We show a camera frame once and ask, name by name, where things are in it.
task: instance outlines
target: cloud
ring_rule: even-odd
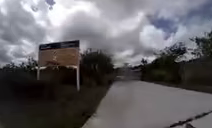
[[[0,63],[37,56],[40,43],[79,39],[82,51],[102,49],[116,63],[137,64],[175,42],[192,47],[190,37],[212,28],[212,0],[47,2],[0,0]]]
[[[0,63],[23,57],[23,51],[9,49],[10,45],[22,46],[23,40],[35,45],[45,37],[45,29],[36,23],[33,15],[27,12],[22,1],[5,0],[0,3]]]

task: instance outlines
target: sign post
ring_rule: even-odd
[[[65,66],[76,67],[77,90],[80,90],[80,53],[79,40],[41,44],[39,46],[39,60],[37,69],[37,79],[40,79],[41,67]]]

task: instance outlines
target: grass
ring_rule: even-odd
[[[0,121],[5,128],[80,128],[110,87],[81,85],[77,92],[72,85],[42,85],[14,77],[0,79],[0,94],[9,94],[0,98]]]
[[[192,91],[212,94],[212,86],[209,86],[209,85],[193,85],[193,84],[184,85],[184,84],[171,84],[166,82],[153,82],[153,83],[161,84],[168,87],[175,87],[175,88],[181,88],[185,90],[192,90]]]

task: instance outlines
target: sign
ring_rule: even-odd
[[[39,67],[78,66],[79,40],[42,44],[39,46]]]

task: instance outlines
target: concrete path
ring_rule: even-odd
[[[116,82],[83,128],[164,128],[210,110],[211,94],[140,81]]]

